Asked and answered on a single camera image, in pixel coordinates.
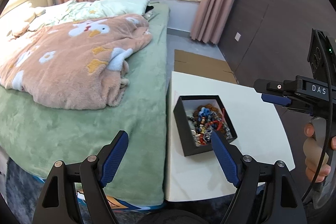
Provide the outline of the person right hand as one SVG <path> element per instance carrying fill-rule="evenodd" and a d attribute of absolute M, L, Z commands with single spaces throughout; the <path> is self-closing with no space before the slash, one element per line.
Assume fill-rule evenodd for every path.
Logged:
<path fill-rule="evenodd" d="M 307 136 L 305 143 L 303 144 L 303 152 L 306 156 L 306 176 L 312 181 L 313 177 L 317 171 L 319 159 L 321 157 L 322 148 L 317 144 L 316 140 L 313 138 L 315 133 L 314 126 L 308 123 L 304 128 L 304 133 Z M 329 156 L 325 154 L 322 162 L 322 166 L 319 170 L 316 182 L 323 182 L 325 177 L 327 177 L 331 171 L 331 166 L 327 164 Z"/>

